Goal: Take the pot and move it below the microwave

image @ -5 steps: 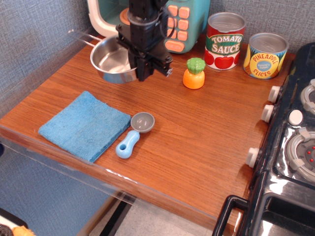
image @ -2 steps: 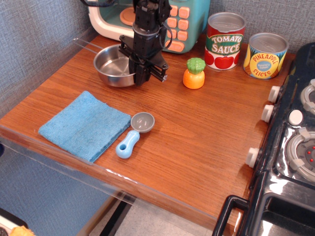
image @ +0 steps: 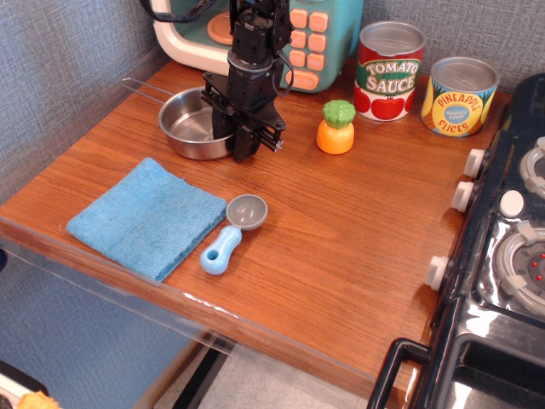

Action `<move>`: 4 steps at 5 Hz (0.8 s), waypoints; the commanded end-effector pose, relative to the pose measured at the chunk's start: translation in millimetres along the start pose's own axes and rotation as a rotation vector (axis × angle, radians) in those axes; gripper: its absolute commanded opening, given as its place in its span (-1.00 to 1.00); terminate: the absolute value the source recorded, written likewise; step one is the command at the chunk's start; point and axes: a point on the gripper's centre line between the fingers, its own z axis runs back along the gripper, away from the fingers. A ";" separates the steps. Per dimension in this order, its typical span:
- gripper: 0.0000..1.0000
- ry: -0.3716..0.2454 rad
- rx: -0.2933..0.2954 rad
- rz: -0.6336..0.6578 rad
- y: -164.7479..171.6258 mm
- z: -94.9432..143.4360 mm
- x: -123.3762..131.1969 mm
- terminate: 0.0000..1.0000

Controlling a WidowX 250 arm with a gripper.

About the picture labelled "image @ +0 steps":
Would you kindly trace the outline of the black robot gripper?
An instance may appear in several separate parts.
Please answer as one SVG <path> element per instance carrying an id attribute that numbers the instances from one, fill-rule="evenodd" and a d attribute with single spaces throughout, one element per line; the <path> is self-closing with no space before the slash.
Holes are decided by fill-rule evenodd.
<path id="1" fill-rule="evenodd" d="M 235 136 L 233 159 L 244 162 L 265 146 L 277 152 L 283 145 L 286 123 L 275 107 L 281 96 L 284 63 L 280 59 L 260 69 L 230 65 L 226 76 L 213 72 L 203 75 L 204 101 L 212 106 L 215 140 Z"/>

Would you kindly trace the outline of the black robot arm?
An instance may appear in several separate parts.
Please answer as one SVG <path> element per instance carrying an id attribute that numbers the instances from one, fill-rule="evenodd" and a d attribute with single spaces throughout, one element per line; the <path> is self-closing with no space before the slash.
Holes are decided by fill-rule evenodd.
<path id="1" fill-rule="evenodd" d="M 228 74 L 204 74 L 202 98 L 212 107 L 213 137 L 233 136 L 233 159 L 240 163 L 265 146 L 277 152 L 286 129 L 275 100 L 284 69 L 293 66 L 284 48 L 291 42 L 288 1 L 231 1 L 232 46 L 227 53 Z"/>

